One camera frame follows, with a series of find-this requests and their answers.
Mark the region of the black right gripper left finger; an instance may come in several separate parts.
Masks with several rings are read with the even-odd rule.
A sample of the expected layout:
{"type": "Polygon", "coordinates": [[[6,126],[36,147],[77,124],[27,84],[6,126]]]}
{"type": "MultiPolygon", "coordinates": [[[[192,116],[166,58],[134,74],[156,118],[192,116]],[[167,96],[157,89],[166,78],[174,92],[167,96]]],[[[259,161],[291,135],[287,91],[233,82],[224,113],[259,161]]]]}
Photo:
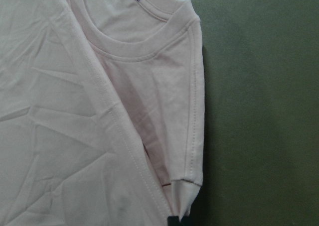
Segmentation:
{"type": "Polygon", "coordinates": [[[167,218],[168,226],[180,226],[180,221],[178,216],[169,216],[167,218]]]}

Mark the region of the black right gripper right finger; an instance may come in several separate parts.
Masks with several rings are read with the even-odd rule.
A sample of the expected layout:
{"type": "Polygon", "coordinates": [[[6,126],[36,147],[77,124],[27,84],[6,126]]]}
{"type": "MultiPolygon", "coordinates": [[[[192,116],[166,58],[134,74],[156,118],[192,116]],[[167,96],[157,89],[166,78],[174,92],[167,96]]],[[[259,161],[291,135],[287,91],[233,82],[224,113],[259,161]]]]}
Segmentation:
{"type": "Polygon", "coordinates": [[[183,216],[180,220],[181,226],[193,226],[193,222],[190,216],[183,216]]]}

